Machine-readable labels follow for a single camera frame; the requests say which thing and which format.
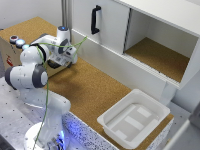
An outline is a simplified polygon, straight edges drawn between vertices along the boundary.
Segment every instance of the cork countertop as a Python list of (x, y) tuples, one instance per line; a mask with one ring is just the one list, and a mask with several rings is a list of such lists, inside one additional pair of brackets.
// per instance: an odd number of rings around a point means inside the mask
[[(0, 36), (9, 41), (11, 35), (20, 35), (20, 38), (23, 38), (26, 43), (30, 43), (42, 33), (56, 36), (56, 27), (36, 17), (0, 31)], [(66, 68), (53, 75), (49, 79), (49, 89), (69, 99), (71, 112), (120, 150), (123, 150), (105, 134), (102, 126), (97, 122), (97, 118), (127, 95), (131, 89), (81, 58), (78, 58), (78, 62), (71, 68)], [(173, 115), (168, 115), (137, 150), (146, 149), (172, 119)]]

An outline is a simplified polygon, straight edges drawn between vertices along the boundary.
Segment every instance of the wire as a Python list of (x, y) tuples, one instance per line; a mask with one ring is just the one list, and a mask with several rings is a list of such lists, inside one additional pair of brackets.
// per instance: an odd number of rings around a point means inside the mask
[[(77, 54), (77, 52), (78, 52), (78, 50), (79, 50), (79, 48), (80, 48), (80, 46), (83, 44), (83, 42), (85, 42), (86, 39), (87, 39), (87, 36), (84, 37), (83, 40), (82, 40), (81, 42), (79, 42), (79, 43), (77, 43), (77, 44), (75, 44), (75, 45), (70, 45), (70, 46), (59, 46), (59, 45), (53, 45), (53, 44), (49, 44), (49, 43), (38, 43), (38, 44), (46, 44), (46, 45), (52, 45), (52, 46), (57, 46), (57, 47), (74, 47), (74, 46), (79, 45), (78, 48), (77, 48), (77, 50), (76, 50), (76, 53), (74, 54), (74, 57), (75, 57), (76, 54)], [(40, 55), (40, 57), (41, 57), (41, 59), (42, 59), (42, 61), (43, 61), (43, 66), (44, 66), (44, 68), (47, 69), (46, 64), (45, 64), (45, 62), (44, 62), (44, 58), (43, 58), (43, 56), (42, 56), (42, 54), (41, 54), (41, 52), (40, 52), (38, 46), (37, 46), (37, 50), (38, 50), (39, 55)], [(43, 120), (42, 120), (42, 124), (41, 124), (41, 126), (40, 126), (40, 130), (39, 130), (39, 132), (38, 132), (38, 134), (37, 134), (37, 138), (36, 138), (35, 143), (34, 143), (34, 146), (33, 146), (33, 150), (35, 149), (35, 145), (36, 145), (36, 143), (37, 143), (38, 137), (39, 137), (39, 135), (40, 135), (42, 126), (43, 126), (43, 124), (44, 124), (44, 121), (45, 121), (45, 118), (46, 118), (46, 115), (47, 115), (48, 96), (49, 96), (49, 82), (48, 82), (48, 80), (47, 80), (46, 110), (45, 110), (45, 114), (44, 114), (44, 117), (43, 117)]]

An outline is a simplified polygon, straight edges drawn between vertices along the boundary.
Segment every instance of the black door handle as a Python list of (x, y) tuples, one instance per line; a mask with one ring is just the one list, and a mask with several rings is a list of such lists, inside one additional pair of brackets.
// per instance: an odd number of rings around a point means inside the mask
[(101, 7), (96, 5), (96, 8), (92, 10), (92, 23), (91, 23), (91, 31), (92, 34), (98, 33), (100, 30), (96, 28), (96, 12), (101, 10)]

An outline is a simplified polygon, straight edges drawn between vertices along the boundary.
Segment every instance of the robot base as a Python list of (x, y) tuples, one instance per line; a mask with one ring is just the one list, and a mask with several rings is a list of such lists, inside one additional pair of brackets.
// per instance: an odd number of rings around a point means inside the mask
[[(33, 125), (25, 134), (25, 137), (24, 137), (24, 150), (33, 150), (33, 146), (35, 144), (35, 137), (37, 136), (37, 133), (41, 127), (41, 122), (40, 123), (37, 123), (35, 125)], [(64, 149), (63, 150), (66, 150), (68, 145), (69, 145), (69, 142), (70, 142), (70, 139), (69, 137), (66, 137), (66, 134), (65, 134), (65, 138), (63, 139), (64, 140)], [(49, 142), (48, 143), (48, 146), (39, 146), (38, 144), (35, 145), (35, 150), (57, 150), (57, 148), (55, 147), (55, 145), (52, 143), (52, 142)]]

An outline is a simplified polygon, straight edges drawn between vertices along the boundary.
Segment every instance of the cabinet door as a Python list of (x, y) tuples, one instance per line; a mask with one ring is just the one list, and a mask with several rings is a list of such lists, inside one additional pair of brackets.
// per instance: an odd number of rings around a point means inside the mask
[[(96, 28), (99, 33), (91, 34), (92, 10), (96, 5)], [(130, 9), (113, 0), (73, 0), (72, 28), (87, 35), (95, 42), (122, 54)]]

